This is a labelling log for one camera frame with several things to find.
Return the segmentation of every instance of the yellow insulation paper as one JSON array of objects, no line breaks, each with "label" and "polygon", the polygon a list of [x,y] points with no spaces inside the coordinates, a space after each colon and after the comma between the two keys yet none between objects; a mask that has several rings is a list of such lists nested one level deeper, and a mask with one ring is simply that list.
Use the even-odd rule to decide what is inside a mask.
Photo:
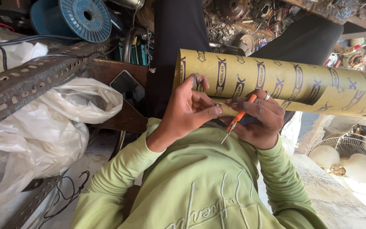
[{"label": "yellow insulation paper", "polygon": [[192,73],[207,77],[204,91],[235,116],[226,98],[246,96],[260,88],[269,91],[285,110],[366,118],[366,72],[311,64],[207,53],[181,49],[177,58],[175,89]]}]

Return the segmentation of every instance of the smartphone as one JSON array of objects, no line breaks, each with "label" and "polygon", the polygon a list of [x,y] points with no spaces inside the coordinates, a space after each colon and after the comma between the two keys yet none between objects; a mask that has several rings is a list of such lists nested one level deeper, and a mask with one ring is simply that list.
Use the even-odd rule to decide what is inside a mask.
[{"label": "smartphone", "polygon": [[148,117],[146,114],[145,89],[127,70],[123,70],[109,86],[121,93],[124,100],[143,117]]}]

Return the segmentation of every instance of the person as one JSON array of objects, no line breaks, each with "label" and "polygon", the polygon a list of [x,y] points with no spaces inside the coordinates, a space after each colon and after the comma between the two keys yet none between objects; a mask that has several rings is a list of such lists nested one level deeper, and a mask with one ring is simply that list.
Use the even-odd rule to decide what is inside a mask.
[{"label": "person", "polygon": [[[148,129],[94,175],[79,196],[71,228],[326,228],[282,147],[278,132],[287,118],[272,97],[265,101],[266,92],[255,90],[254,103],[228,99],[227,105],[257,120],[237,124],[220,144],[230,119],[216,119],[221,108],[191,90],[196,83],[208,89],[207,76],[193,73],[172,94],[179,49],[211,52],[201,0],[157,0],[155,10]],[[310,15],[251,56],[324,65],[342,31]],[[258,195],[258,162],[273,214]],[[123,219],[123,196],[143,172]]]}]

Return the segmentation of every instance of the light green sweatshirt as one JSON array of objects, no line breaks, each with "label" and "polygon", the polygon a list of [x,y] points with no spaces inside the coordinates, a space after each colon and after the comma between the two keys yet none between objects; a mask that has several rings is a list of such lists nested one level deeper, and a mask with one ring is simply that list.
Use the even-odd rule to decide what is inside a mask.
[{"label": "light green sweatshirt", "polygon": [[[282,147],[260,150],[213,122],[175,141],[164,152],[151,152],[146,137],[128,144],[92,178],[74,212],[71,228],[327,228]],[[257,163],[273,215],[258,196]],[[145,171],[129,217],[122,202],[128,187]]]}]

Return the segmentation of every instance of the silver ring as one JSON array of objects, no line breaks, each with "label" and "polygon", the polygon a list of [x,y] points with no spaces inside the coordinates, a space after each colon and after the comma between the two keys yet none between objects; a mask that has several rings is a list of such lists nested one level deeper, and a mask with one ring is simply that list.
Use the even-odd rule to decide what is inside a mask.
[{"label": "silver ring", "polygon": [[270,92],[269,91],[265,91],[265,92],[266,92],[266,97],[263,100],[267,101],[270,97]]}]

